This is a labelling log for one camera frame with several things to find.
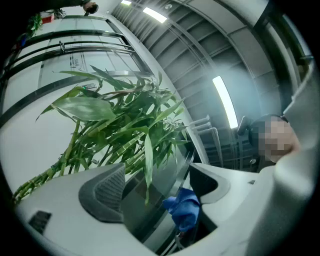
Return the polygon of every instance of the green leaf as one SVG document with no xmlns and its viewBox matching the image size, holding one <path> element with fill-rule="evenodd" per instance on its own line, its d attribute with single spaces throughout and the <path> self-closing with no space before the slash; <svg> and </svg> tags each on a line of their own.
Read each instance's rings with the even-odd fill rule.
<svg viewBox="0 0 320 256">
<path fill-rule="evenodd" d="M 65 98 L 73 98 L 73 97 L 76 97 L 76 96 L 79 94 L 79 92 L 80 92 L 80 91 L 79 91 L 79 87 L 74 87 L 74 88 L 72 88 L 70 91 L 66 92 L 64 95 L 62 95 L 61 97 L 59 97 L 58 99 L 56 99 L 54 102 L 52 102 L 44 111 L 41 112 L 41 114 L 36 118 L 35 121 L 37 121 L 38 118 L 39 118 L 42 114 L 44 114 L 44 113 L 46 113 L 46 112 L 48 112 L 48 111 L 50 111 L 50 110 L 53 110 L 54 108 L 53 108 L 51 105 L 54 104 L 55 102 L 57 102 L 57 101 L 59 101 L 59 100 L 62 100 L 62 99 L 65 99 Z"/>
<path fill-rule="evenodd" d="M 128 97 L 126 97 L 126 99 L 125 99 L 125 103 L 130 103 L 132 100 L 133 100 L 133 98 L 134 98 L 134 96 L 135 96 L 135 94 L 134 93 L 130 93 L 129 95 L 128 95 Z"/>
<path fill-rule="evenodd" d="M 185 130 L 188 126 L 184 126 L 184 125 L 179 125 L 177 128 L 175 128 L 174 130 L 176 132 L 182 132 L 183 130 Z"/>
<path fill-rule="evenodd" d="M 81 158 L 80 163 L 82 164 L 82 166 L 84 167 L 85 170 L 89 169 L 89 166 L 88 166 L 86 160 L 84 160 L 83 158 Z"/>
<path fill-rule="evenodd" d="M 180 100 L 179 102 L 177 102 L 175 105 L 169 107 L 168 109 L 166 109 L 165 111 L 161 112 L 160 115 L 157 116 L 157 118 L 155 119 L 155 123 L 165 119 L 166 117 L 168 117 L 170 114 L 172 114 L 182 103 L 183 101 Z"/>
<path fill-rule="evenodd" d="M 162 73 L 160 71 L 158 73 L 158 77 L 159 77 L 159 86 L 160 86 L 162 82 Z"/>
<path fill-rule="evenodd" d="M 106 134 L 103 131 L 99 131 L 97 133 L 97 145 L 101 146 L 106 144 L 107 144 Z"/>
<path fill-rule="evenodd" d="M 138 76 L 137 73 L 135 73 L 135 76 L 138 79 L 140 85 L 144 87 L 146 85 L 146 81 L 142 77 Z"/>
<path fill-rule="evenodd" d="M 174 117 L 179 116 L 183 111 L 185 111 L 185 109 L 183 107 L 180 107 L 176 112 Z"/>
<path fill-rule="evenodd" d="M 122 155 L 121 162 L 124 162 L 129 158 L 132 158 L 134 155 L 135 155 L 135 151 L 133 150 L 133 148 L 132 147 L 128 148 Z"/>
<path fill-rule="evenodd" d="M 86 97 L 90 97 L 90 98 L 99 98 L 101 96 L 100 93 L 94 91 L 94 90 L 87 90 L 82 88 L 81 86 L 76 87 L 80 92 L 83 93 L 83 95 L 85 95 Z"/>
<path fill-rule="evenodd" d="M 182 145 L 191 142 L 190 140 L 178 140 L 178 139 L 173 139 L 175 141 L 176 145 Z"/>
<path fill-rule="evenodd" d="M 167 102 L 167 103 L 164 103 L 163 105 L 165 105 L 167 108 L 170 108 L 170 104 Z"/>
<path fill-rule="evenodd" d="M 99 69 L 99 68 L 97 68 L 97 67 L 95 67 L 95 66 L 92 66 L 92 65 L 90 65 L 90 66 L 91 66 L 91 68 L 92 68 L 95 72 L 98 73 L 98 75 L 99 75 L 100 77 L 105 78 L 105 79 L 110 79 L 110 80 L 113 80 L 113 79 L 114 79 L 114 78 L 113 78 L 111 75 L 109 75 L 107 72 L 104 72 L 103 70 L 101 70 L 101 69 Z"/>
<path fill-rule="evenodd" d="M 97 80 L 101 79 L 99 76 L 97 76 L 95 74 L 80 72 L 80 71 L 60 71 L 60 73 L 70 74 L 70 75 L 74 75 L 74 76 L 87 77 L 87 78 L 93 78 L 93 79 L 97 79 Z"/>
<path fill-rule="evenodd" d="M 148 131 L 149 131 L 149 129 L 147 126 L 126 129 L 124 131 L 118 131 L 117 133 L 113 134 L 110 138 L 107 139 L 107 141 L 108 141 L 108 144 L 111 144 L 116 139 L 120 138 L 122 135 L 132 134 L 132 132 L 143 132 L 143 133 L 147 134 Z"/>
<path fill-rule="evenodd" d="M 122 80 L 117 80 L 118 83 L 123 87 L 123 88 L 126 88 L 126 89 L 132 89 L 132 88 L 135 88 L 134 85 L 131 85 L 130 83 L 127 83 L 125 81 L 122 81 Z"/>
<path fill-rule="evenodd" d="M 176 149 L 177 144 L 178 144 L 177 141 L 176 141 L 176 139 L 171 138 L 170 141 L 171 141 L 172 145 L 174 146 L 174 149 Z"/>
<path fill-rule="evenodd" d="M 70 117 L 69 115 L 67 115 L 65 112 L 63 112 L 61 109 L 59 109 L 58 107 L 52 105 L 51 106 L 53 109 L 55 109 L 56 111 L 58 111 L 61 115 L 63 115 L 66 118 L 71 119 L 73 122 L 77 123 L 76 120 L 74 120 L 72 117 Z"/>
<path fill-rule="evenodd" d="M 54 105 L 84 121 L 109 120 L 116 117 L 110 104 L 98 98 L 64 98 L 56 101 Z"/>
<path fill-rule="evenodd" d="M 184 139 L 187 140 L 188 138 L 187 138 L 186 130 L 182 130 L 181 133 L 182 133 L 182 136 L 184 137 Z"/>
<path fill-rule="evenodd" d="M 144 155 L 145 155 L 144 177 L 145 177 L 146 187 L 148 190 L 150 184 L 152 183 L 152 171 L 153 171 L 153 165 L 154 165 L 154 155 L 153 155 L 153 149 L 152 149 L 149 134 L 146 135 L 144 140 Z M 148 201 L 149 201 L 149 197 L 145 199 L 145 203 L 147 204 Z"/>
</svg>

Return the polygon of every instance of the potted plant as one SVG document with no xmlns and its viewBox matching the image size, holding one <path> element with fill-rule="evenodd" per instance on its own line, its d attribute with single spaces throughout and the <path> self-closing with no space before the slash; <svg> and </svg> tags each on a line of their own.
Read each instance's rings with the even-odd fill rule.
<svg viewBox="0 0 320 256">
<path fill-rule="evenodd" d="M 26 27 L 26 32 L 20 35 L 17 39 L 18 43 L 16 45 L 17 48 L 23 47 L 27 40 L 33 37 L 37 30 L 41 29 L 42 27 L 42 18 L 39 13 L 32 16 L 28 20 L 28 24 Z"/>
<path fill-rule="evenodd" d="M 158 79 L 136 76 L 137 82 L 133 84 L 130 80 L 114 79 L 108 71 L 92 68 L 96 74 L 61 71 L 95 79 L 99 86 L 95 91 L 76 86 L 40 114 L 58 111 L 75 123 L 75 129 L 57 162 L 18 188 L 13 195 L 15 203 L 54 177 L 77 173 L 80 166 L 88 170 L 91 164 L 99 167 L 116 161 L 125 164 L 126 174 L 143 171 L 149 188 L 153 166 L 167 163 L 174 154 L 173 148 L 188 142 L 176 139 L 179 133 L 186 138 L 186 127 L 177 119 L 184 108 L 182 100 L 177 100 L 168 89 L 160 89 L 161 73 Z M 115 91 L 100 94 L 103 81 Z M 103 158 L 94 159 L 103 149 L 106 149 Z"/>
</svg>

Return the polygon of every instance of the ceiling light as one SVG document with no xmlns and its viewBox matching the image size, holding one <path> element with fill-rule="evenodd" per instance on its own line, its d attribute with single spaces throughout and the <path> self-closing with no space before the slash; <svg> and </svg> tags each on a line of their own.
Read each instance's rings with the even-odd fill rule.
<svg viewBox="0 0 320 256">
<path fill-rule="evenodd" d="M 160 23 L 164 23 L 166 21 L 166 17 L 161 15 L 160 13 L 146 7 L 143 10 L 144 13 L 149 14 L 151 17 L 155 18 L 157 21 L 159 21 Z"/>
<path fill-rule="evenodd" d="M 129 5 L 131 5 L 131 2 L 130 2 L 130 1 L 123 0 L 123 1 L 121 2 L 121 4 L 125 4 L 125 5 L 129 6 Z"/>
<path fill-rule="evenodd" d="M 228 117 L 228 120 L 229 120 L 230 128 L 231 129 L 237 128 L 238 121 L 237 121 L 236 112 L 224 81 L 222 80 L 221 76 L 217 76 L 216 78 L 212 79 L 212 81 L 222 100 L 222 104 L 224 106 L 226 116 Z"/>
</svg>

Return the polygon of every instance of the blue towel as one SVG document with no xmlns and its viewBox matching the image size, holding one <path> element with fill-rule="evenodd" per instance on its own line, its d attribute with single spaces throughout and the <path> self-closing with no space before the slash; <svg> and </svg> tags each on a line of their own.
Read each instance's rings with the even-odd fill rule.
<svg viewBox="0 0 320 256">
<path fill-rule="evenodd" d="M 162 203 L 181 232 L 186 232 L 196 225 L 200 203 L 192 190 L 182 188 L 177 197 L 171 196 Z"/>
</svg>

